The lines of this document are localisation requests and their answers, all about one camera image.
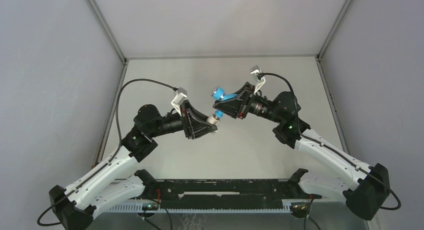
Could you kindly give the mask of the blue plastic water faucet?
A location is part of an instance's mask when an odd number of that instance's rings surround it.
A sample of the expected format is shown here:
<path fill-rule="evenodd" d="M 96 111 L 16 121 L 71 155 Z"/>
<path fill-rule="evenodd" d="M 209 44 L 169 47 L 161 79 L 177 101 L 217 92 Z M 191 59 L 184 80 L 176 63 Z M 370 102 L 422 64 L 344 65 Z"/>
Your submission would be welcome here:
<path fill-rule="evenodd" d="M 211 92 L 211 96 L 215 101 L 224 101 L 236 97 L 237 94 L 226 94 L 223 88 L 215 87 Z M 217 120 L 220 120 L 224 113 L 221 110 L 215 110 L 214 115 Z"/>

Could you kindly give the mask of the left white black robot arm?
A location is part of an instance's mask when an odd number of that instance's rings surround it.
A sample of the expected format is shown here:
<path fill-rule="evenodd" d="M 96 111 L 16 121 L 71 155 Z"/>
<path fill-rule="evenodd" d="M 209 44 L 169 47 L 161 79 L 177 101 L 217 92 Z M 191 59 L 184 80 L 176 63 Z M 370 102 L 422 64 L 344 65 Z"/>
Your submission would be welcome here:
<path fill-rule="evenodd" d="M 161 116 L 157 107 L 143 105 L 134 118 L 134 127 L 118 149 L 79 180 L 49 191 L 52 211 L 65 229 L 86 229 L 111 207 L 127 199 L 155 195 L 156 179 L 147 170 L 137 170 L 119 184 L 110 186 L 120 174 L 135 167 L 157 146 L 154 138 L 183 131 L 187 139 L 197 139 L 218 130 L 223 113 L 206 116 L 184 100 L 179 112 Z"/>

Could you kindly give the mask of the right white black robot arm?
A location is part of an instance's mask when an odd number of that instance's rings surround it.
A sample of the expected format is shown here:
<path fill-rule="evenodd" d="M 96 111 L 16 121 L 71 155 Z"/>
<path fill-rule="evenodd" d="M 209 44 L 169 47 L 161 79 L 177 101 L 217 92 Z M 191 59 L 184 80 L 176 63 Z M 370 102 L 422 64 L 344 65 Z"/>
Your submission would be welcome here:
<path fill-rule="evenodd" d="M 211 96 L 219 117 L 224 114 L 244 119 L 248 114 L 277 123 L 272 130 L 282 144 L 303 152 L 332 170 L 335 178 L 322 177 L 306 171 L 289 184 L 293 197 L 320 195 L 341 201 L 356 216 L 372 220 L 388 198 L 390 178 L 388 169 L 380 163 L 371 166 L 324 140 L 309 124 L 297 118 L 300 105 L 292 92 L 283 91 L 274 100 L 257 94 L 254 85 L 245 83 L 233 94 L 216 87 Z"/>

